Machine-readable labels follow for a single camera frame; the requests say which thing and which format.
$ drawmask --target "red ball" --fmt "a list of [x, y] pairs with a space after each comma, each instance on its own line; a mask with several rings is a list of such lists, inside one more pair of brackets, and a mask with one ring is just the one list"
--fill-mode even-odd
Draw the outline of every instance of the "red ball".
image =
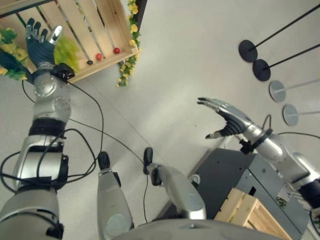
[[115, 48], [113, 49], [113, 52], [114, 52], [115, 54], [118, 54], [118, 53], [120, 53], [120, 49], [117, 48], [117, 47], [115, 47]]
[[95, 58], [96, 58], [98, 61], [100, 61], [100, 60], [102, 59], [102, 55], [101, 55], [100, 53], [97, 53], [97, 54], [95, 55]]

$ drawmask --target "wooden crate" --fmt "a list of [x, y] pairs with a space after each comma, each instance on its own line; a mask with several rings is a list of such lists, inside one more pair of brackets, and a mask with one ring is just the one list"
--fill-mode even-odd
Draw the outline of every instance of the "wooden crate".
[[[129, 45], [132, 39], [127, 18], [120, 0], [1, 0], [0, 28], [12, 28], [18, 36], [15, 40], [26, 49], [25, 26], [29, 18], [41, 23], [41, 29], [50, 30], [63, 27], [63, 34], [74, 40], [79, 47], [78, 68], [70, 81], [75, 82], [116, 64], [138, 52], [137, 47]], [[96, 54], [104, 58], [96, 60]], [[30, 72], [36, 68], [29, 61]]]
[[236, 188], [230, 191], [214, 220], [291, 240], [291, 237], [256, 197]]

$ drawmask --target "metal rod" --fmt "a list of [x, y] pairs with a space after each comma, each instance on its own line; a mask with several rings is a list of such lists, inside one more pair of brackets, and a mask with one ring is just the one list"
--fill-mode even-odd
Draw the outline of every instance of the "metal rod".
[[298, 112], [298, 113], [296, 113], [296, 114], [289, 114], [289, 116], [296, 116], [296, 115], [311, 115], [311, 114], [320, 114], [320, 111]]
[[299, 84], [296, 84], [296, 85], [288, 86], [288, 87], [285, 87], [285, 88], [282, 88], [282, 89], [279, 89], [279, 90], [275, 90], [274, 93], [280, 93], [280, 92], [283, 92], [285, 90], [295, 89], [295, 88], [299, 88], [299, 87], [306, 86], [306, 85], [313, 84], [313, 83], [317, 83], [317, 82], [320, 82], [320, 78], [314, 79], [314, 80], [311, 80], [311, 81], [306, 81], [306, 82], [303, 82], [303, 83], [299, 83]]
[[278, 31], [276, 31], [274, 34], [268, 36], [265, 40], [263, 40], [262, 42], [258, 43], [257, 45], [255, 45], [254, 47], [250, 48], [249, 51], [259, 47], [261, 44], [265, 43], [266, 41], [268, 41], [269, 39], [271, 39], [272, 37], [274, 37], [275, 35], [277, 35], [278, 33], [282, 32], [283, 30], [285, 30], [286, 28], [290, 27], [292, 24], [298, 22], [300, 19], [303, 19], [305, 16], [309, 15], [310, 13], [312, 13], [313, 11], [317, 10], [318, 8], [320, 8], [320, 4], [315, 6], [314, 8], [310, 9], [309, 11], [307, 11], [305, 14], [299, 16], [298, 18], [296, 18], [295, 20], [293, 20], [292, 22], [290, 22], [289, 24], [285, 25], [283, 28], [279, 29]]
[[281, 60], [281, 61], [278, 61], [278, 62], [276, 62], [276, 63], [274, 63], [274, 64], [272, 64], [272, 65], [270, 65], [270, 66], [264, 67], [262, 70], [264, 71], [264, 70], [270, 69], [270, 68], [272, 68], [272, 67], [274, 67], [274, 66], [276, 66], [276, 65], [278, 65], [278, 64], [281, 64], [281, 63], [283, 63], [283, 62], [285, 62], [285, 61], [288, 61], [288, 60], [290, 60], [290, 59], [293, 59], [293, 58], [295, 58], [295, 57], [297, 57], [297, 56], [299, 56], [299, 55], [301, 55], [301, 54], [305, 54], [305, 53], [307, 53], [307, 52], [309, 52], [309, 51], [311, 51], [311, 50], [313, 50], [313, 49], [316, 49], [316, 48], [318, 48], [318, 47], [320, 47], [320, 44], [317, 44], [317, 45], [312, 46], [312, 47], [310, 47], [310, 48], [308, 48], [308, 49], [306, 49], [306, 50], [303, 50], [303, 51], [301, 51], [301, 52], [298, 52], [297, 54], [292, 55], [292, 56], [290, 56], [290, 57], [287, 57], [287, 58], [285, 58], [285, 59], [283, 59], [283, 60]]

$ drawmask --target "concrete floor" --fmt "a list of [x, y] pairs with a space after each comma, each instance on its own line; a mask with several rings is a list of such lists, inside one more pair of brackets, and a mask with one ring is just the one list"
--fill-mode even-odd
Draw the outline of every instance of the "concrete floor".
[[[222, 117], [197, 105], [197, 97], [229, 102], [262, 124], [272, 114], [275, 133], [296, 131], [320, 135], [320, 115], [301, 116], [298, 125], [287, 126], [281, 116], [285, 103], [299, 112], [320, 110], [320, 85], [305, 86], [287, 92], [283, 103], [269, 96], [269, 82], [260, 82], [252, 73], [252, 64], [238, 54], [243, 39], [258, 43], [271, 33], [305, 13], [318, 0], [162, 0], [148, 1], [141, 26], [140, 60], [129, 86], [116, 88], [116, 66], [93, 74], [76, 84], [95, 97], [104, 112], [105, 131], [143, 156], [146, 147], [154, 149], [154, 162], [178, 168], [189, 174], [217, 140], [205, 140], [208, 133], [224, 127]], [[309, 48], [320, 39], [320, 15], [316, 11], [258, 48], [258, 56], [272, 64]], [[319, 77], [319, 50], [272, 68], [271, 80], [285, 86]], [[29, 93], [32, 87], [26, 86]], [[26, 99], [21, 83], [0, 81], [0, 159], [20, 149], [32, 119], [32, 103]], [[96, 128], [101, 117], [95, 103], [70, 87], [72, 118]], [[100, 134], [74, 122], [87, 137], [95, 153]], [[92, 159], [83, 141], [68, 133], [65, 154], [69, 171], [81, 173]], [[318, 140], [288, 135], [287, 139], [319, 169]], [[105, 137], [114, 171], [119, 173], [136, 226], [144, 223], [143, 193], [146, 177], [142, 165], [129, 151]], [[235, 141], [232, 149], [239, 149]], [[8, 163], [10, 172], [14, 160]], [[98, 170], [87, 178], [69, 184], [58, 192], [60, 219], [65, 225], [64, 239], [98, 239], [96, 192]], [[0, 186], [0, 207], [12, 194]], [[150, 186], [146, 197], [146, 215], [152, 220], [168, 201], [163, 188]]]

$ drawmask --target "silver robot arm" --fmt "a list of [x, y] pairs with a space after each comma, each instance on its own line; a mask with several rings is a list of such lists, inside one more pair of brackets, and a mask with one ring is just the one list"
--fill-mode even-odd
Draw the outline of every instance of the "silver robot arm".
[[[62, 27], [55, 27], [46, 40], [47, 32], [43, 30], [39, 36], [41, 25], [34, 23], [32, 18], [28, 21], [25, 35], [29, 57], [37, 66], [32, 75], [36, 95], [33, 122], [14, 168], [14, 196], [0, 211], [0, 239], [62, 239], [64, 231], [57, 190], [68, 179], [69, 159], [63, 148], [71, 115], [67, 80], [74, 73], [64, 64], [54, 65], [53, 51]], [[109, 240], [127, 232], [133, 222], [106, 152], [99, 154], [98, 163], [97, 222], [100, 239]]]
[[225, 128], [207, 135], [207, 139], [243, 134], [249, 142], [240, 142], [243, 144], [242, 152], [246, 154], [256, 149], [300, 192], [313, 209], [320, 208], [319, 172], [283, 137], [272, 134], [271, 129], [263, 130], [242, 111], [224, 101], [200, 97], [197, 103], [213, 109], [226, 120]]
[[178, 214], [186, 219], [205, 220], [206, 206], [202, 197], [188, 178], [173, 167], [152, 162], [153, 150], [147, 147], [144, 151], [143, 172], [151, 174], [154, 186], [163, 186]]

